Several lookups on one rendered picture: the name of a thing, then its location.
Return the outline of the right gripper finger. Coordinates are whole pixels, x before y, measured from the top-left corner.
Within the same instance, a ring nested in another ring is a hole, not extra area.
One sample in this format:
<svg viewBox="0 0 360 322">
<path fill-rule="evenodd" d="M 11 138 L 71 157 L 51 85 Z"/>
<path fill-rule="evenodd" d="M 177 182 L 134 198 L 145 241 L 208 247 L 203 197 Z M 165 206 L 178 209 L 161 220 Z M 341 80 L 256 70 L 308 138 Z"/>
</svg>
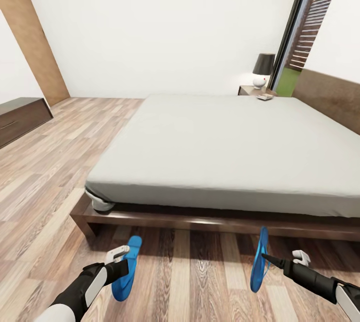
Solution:
<svg viewBox="0 0 360 322">
<path fill-rule="evenodd" d="M 269 261 L 269 263 L 272 263 L 274 265 L 276 265 L 277 267 L 279 267 L 280 269 L 283 269 L 284 268 L 284 265 L 285 265 L 285 259 L 279 259 L 279 258 L 276 258 L 276 257 L 272 257 L 272 256 L 269 256 L 267 254 L 264 254 L 262 253 L 261 255 L 263 258 L 265 258 L 266 260 Z"/>
</svg>

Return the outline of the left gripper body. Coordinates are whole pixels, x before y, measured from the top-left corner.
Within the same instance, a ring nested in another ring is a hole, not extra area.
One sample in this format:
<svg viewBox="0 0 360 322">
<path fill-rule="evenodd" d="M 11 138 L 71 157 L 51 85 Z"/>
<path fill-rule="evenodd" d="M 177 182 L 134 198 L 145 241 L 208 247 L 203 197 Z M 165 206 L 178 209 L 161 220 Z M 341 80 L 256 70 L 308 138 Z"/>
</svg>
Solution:
<svg viewBox="0 0 360 322">
<path fill-rule="evenodd" d="M 124 277 L 129 274 L 129 267 L 128 267 L 127 259 L 122 260 L 118 263 L 111 263 L 111 264 L 107 264 L 107 265 L 111 266 L 112 270 L 113 270 L 113 276 L 112 276 L 111 281 L 108 283 L 108 285 L 112 284 L 119 278 Z"/>
</svg>

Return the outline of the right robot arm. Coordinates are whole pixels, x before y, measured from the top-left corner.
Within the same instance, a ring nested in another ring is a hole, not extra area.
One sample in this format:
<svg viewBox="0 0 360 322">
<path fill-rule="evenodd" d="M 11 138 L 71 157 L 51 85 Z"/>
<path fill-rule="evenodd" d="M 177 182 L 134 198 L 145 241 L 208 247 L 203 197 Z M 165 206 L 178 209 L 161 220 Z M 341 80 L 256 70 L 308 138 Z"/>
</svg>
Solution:
<svg viewBox="0 0 360 322">
<path fill-rule="evenodd" d="M 309 256 L 302 250 L 293 251 L 295 260 L 279 259 L 262 253 L 262 257 L 283 269 L 283 274 L 295 283 L 323 297 L 333 304 L 338 303 L 351 322 L 360 322 L 360 287 L 338 278 L 321 275 L 308 268 Z"/>
</svg>

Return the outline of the sandal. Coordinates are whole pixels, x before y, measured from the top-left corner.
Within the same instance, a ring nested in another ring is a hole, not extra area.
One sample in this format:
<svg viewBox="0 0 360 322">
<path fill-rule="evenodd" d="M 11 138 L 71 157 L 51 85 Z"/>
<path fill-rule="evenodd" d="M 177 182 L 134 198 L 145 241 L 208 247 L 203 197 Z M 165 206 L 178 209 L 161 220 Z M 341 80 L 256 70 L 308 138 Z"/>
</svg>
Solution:
<svg viewBox="0 0 360 322">
<path fill-rule="evenodd" d="M 262 285 L 262 281 L 266 273 L 265 270 L 265 261 L 266 259 L 262 257 L 262 253 L 267 254 L 267 245 L 268 245 L 268 230 L 266 227 L 262 227 L 260 233 L 260 239 L 258 244 L 257 254 L 254 260 L 251 279 L 250 279 L 250 288 L 251 291 L 257 293 Z"/>
<path fill-rule="evenodd" d="M 127 259 L 129 274 L 111 284 L 112 294 L 119 302 L 124 302 L 131 293 L 137 266 L 137 257 L 142 246 L 142 238 L 140 236 L 132 236 L 127 245 L 130 247 L 130 253 L 123 255 L 121 260 Z"/>
</svg>

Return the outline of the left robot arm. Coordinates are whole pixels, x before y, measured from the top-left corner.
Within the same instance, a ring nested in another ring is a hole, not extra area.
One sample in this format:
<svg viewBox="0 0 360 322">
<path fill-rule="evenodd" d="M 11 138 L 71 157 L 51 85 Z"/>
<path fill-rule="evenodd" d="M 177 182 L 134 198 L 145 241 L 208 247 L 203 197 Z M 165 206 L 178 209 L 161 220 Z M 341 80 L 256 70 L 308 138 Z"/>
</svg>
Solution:
<svg viewBox="0 0 360 322">
<path fill-rule="evenodd" d="M 106 265 L 85 266 L 78 278 L 34 322 L 81 322 L 102 288 L 129 274 L 128 260 L 117 263 L 116 258 L 130 251 L 129 246 L 120 246 L 107 252 Z"/>
</svg>

